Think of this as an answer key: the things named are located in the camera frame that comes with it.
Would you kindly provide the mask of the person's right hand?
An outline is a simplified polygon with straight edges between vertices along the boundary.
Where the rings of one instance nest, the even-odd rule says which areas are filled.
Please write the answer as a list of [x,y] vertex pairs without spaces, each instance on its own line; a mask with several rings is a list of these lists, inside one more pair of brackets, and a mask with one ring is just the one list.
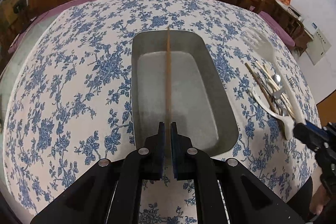
[[327,191],[323,185],[320,185],[313,195],[309,210],[315,215],[320,215],[323,211],[323,207],[329,202],[330,198],[327,195]]

